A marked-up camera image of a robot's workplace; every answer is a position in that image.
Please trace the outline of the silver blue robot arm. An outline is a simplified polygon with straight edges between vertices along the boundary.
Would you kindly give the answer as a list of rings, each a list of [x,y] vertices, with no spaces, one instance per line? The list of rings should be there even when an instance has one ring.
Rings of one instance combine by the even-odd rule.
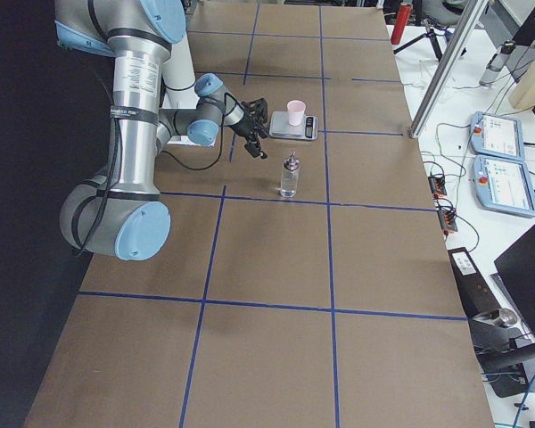
[[[149,259],[172,224],[153,183],[156,156],[179,138],[208,147],[231,128],[263,157],[267,103],[195,76],[179,1],[59,1],[55,24],[62,46],[114,59],[108,161],[67,197],[62,234],[77,251]]]

